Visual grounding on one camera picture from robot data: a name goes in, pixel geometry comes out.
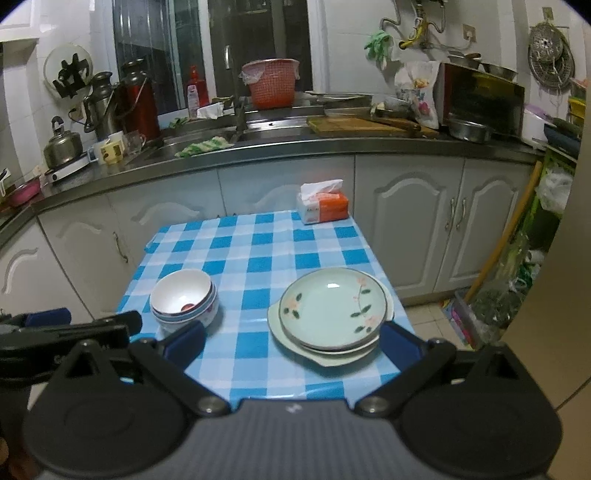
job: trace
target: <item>orange tissue package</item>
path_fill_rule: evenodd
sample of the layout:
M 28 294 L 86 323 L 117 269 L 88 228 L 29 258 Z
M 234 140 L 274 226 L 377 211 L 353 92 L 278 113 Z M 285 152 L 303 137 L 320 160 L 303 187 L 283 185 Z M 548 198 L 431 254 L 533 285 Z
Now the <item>orange tissue package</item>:
M 348 218 L 349 200 L 340 191 L 342 185 L 342 180 L 303 184 L 297 198 L 301 221 L 310 224 Z

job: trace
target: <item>wooden cutting board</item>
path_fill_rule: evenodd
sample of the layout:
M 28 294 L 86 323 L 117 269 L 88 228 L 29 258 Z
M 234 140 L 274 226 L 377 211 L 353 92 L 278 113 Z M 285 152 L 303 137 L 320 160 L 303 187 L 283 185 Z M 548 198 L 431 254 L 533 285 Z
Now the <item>wooden cutting board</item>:
M 321 137 L 410 137 L 407 129 L 363 120 L 354 116 L 327 117 L 311 116 L 308 126 Z M 417 138 L 436 138 L 439 133 L 427 127 L 421 127 Z

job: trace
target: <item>window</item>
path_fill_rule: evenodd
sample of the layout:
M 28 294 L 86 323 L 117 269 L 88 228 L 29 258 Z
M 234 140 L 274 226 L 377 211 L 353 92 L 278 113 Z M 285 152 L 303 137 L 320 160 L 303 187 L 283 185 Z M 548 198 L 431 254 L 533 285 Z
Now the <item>window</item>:
M 209 11 L 207 51 L 199 27 L 201 1 L 207 1 Z M 306 0 L 113 0 L 113 23 L 119 67 L 146 57 L 159 113 L 186 107 L 192 65 L 206 78 L 204 63 L 213 63 L 216 94 L 233 94 L 225 45 L 232 46 L 239 65 L 270 58 L 298 60 L 295 89 L 312 89 Z M 210 61 L 204 62 L 204 56 Z M 242 94 L 249 95 L 248 87 Z

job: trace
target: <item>white cabinet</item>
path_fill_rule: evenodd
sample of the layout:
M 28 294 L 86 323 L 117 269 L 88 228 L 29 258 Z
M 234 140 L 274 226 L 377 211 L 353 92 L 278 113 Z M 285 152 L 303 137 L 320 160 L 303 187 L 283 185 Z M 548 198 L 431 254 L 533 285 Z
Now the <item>white cabinet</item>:
M 108 193 L 136 267 L 160 228 L 225 216 L 216 170 L 158 180 Z
M 222 168 L 220 183 L 228 215 L 293 210 L 303 183 L 343 179 L 353 210 L 354 157 L 298 158 Z
M 2 249 L 0 275 L 0 305 L 7 313 L 66 307 L 72 314 L 72 323 L 92 320 L 36 222 L 30 223 Z
M 0 42 L 39 38 L 41 0 L 24 0 L 0 23 Z
M 105 195 L 40 215 L 57 259 L 94 318 L 115 312 L 134 273 Z
M 530 174 L 528 165 L 466 160 L 436 291 L 472 284 L 511 219 Z
M 464 159 L 357 155 L 354 218 L 399 297 L 433 292 Z

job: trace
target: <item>stack of plates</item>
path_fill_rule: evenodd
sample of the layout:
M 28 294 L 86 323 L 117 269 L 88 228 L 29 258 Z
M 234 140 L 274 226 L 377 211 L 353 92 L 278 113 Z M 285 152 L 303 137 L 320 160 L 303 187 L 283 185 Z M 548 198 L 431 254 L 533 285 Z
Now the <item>stack of plates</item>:
M 218 308 L 216 285 L 201 270 L 173 272 L 160 279 L 150 294 L 150 309 L 160 327 L 168 333 L 195 320 L 207 327 Z
M 324 268 L 293 282 L 269 308 L 268 323 L 286 348 L 330 367 L 370 353 L 393 315 L 392 296 L 375 277 Z

